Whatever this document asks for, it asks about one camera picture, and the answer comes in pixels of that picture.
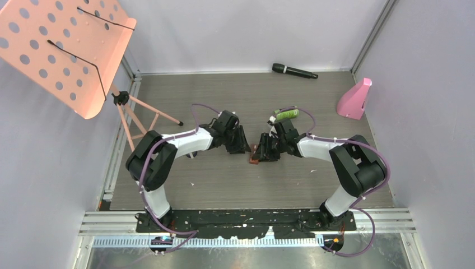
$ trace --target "black microphone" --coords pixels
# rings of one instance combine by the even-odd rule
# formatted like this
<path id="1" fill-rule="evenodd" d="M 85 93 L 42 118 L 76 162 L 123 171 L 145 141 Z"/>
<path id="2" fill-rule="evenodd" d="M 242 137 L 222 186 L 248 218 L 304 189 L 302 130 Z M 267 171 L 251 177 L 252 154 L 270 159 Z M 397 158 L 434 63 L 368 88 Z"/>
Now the black microphone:
<path id="1" fill-rule="evenodd" d="M 314 78 L 314 79 L 318 78 L 317 74 L 313 74 L 313 73 L 308 72 L 308 71 L 304 71 L 304 70 L 284 66 L 281 63 L 273 64 L 272 65 L 272 71 L 277 72 L 277 73 L 281 73 L 281 74 L 294 75 L 294 76 L 297 76 L 297 77 Z"/>

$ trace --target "pink plastic holder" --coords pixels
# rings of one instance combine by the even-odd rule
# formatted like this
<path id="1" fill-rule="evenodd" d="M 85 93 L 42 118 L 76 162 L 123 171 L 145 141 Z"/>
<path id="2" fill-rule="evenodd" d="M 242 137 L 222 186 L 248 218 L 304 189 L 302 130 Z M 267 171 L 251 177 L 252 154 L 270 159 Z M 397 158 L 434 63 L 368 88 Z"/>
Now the pink plastic holder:
<path id="1" fill-rule="evenodd" d="M 361 119 L 365 112 L 366 96 L 370 86 L 371 80 L 363 78 L 363 80 L 347 91 L 338 102 L 338 115 L 352 119 Z"/>
<path id="2" fill-rule="evenodd" d="M 0 11 L 0 57 L 80 116 L 99 113 L 137 21 L 116 0 L 9 0 Z M 77 55 L 94 66 L 55 46 Z"/>

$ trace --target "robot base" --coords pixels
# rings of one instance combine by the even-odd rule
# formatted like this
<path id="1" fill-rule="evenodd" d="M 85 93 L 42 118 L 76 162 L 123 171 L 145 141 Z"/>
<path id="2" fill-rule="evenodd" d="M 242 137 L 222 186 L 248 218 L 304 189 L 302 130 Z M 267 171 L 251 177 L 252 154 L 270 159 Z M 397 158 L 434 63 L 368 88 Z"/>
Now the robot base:
<path id="1" fill-rule="evenodd" d="M 177 231 L 198 230 L 196 238 L 254 239 L 264 237 L 272 227 L 276 239 L 314 238 L 312 231 L 335 231 L 344 225 L 346 231 L 355 231 L 351 211 L 339 217 L 328 227 L 320 227 L 319 210 L 310 209 L 257 209 L 257 210 L 170 210 L 161 221 Z M 148 214 L 138 214 L 138 233 L 159 233 Z"/>

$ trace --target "green tube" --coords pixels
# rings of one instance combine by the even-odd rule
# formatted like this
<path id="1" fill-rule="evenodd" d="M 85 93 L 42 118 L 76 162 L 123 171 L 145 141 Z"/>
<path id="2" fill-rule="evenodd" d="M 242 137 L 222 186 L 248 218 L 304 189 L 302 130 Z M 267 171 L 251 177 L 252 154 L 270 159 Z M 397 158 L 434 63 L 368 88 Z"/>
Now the green tube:
<path id="1" fill-rule="evenodd" d="M 281 109 L 277 109 L 274 111 L 274 114 L 277 114 Z M 299 110 L 298 109 L 293 109 L 289 111 L 284 111 L 280 112 L 279 114 L 276 115 L 276 120 L 281 120 L 281 119 L 291 119 L 295 118 L 299 115 Z"/>

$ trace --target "gray table surface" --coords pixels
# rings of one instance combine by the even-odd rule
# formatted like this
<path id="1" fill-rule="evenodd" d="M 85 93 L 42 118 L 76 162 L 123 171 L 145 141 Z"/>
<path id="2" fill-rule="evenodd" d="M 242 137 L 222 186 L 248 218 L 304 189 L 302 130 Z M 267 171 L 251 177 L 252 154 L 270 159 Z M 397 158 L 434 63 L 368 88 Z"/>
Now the gray table surface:
<path id="1" fill-rule="evenodd" d="M 158 133 L 178 133 L 194 128 L 191 103 L 204 103 L 218 110 L 236 112 L 249 144 L 258 143 L 268 132 L 270 114 L 279 108 L 296 105 L 313 113 L 317 127 L 313 134 L 348 138 L 363 135 L 373 145 L 365 117 L 344 118 L 336 113 L 339 98 L 355 83 L 349 72 L 322 72 L 317 80 L 276 73 L 212 75 L 144 76 L 138 98 L 181 120 L 185 126 L 159 117 Z M 135 112 L 146 128 L 154 113 L 137 105 Z M 197 109 L 200 123 L 209 123 L 216 115 Z M 300 113 L 293 121 L 300 133 L 312 124 Z M 132 135 L 139 130 L 131 126 Z M 137 185 L 125 169 L 131 151 L 124 150 L 111 209 L 142 209 Z M 283 154 L 278 162 L 248 163 L 249 155 L 229 155 L 224 147 L 199 152 L 195 159 L 175 160 L 165 183 L 167 198 L 173 208 L 303 208 L 318 207 L 339 186 L 331 163 Z M 392 207 L 387 187 L 362 201 L 361 207 Z"/>

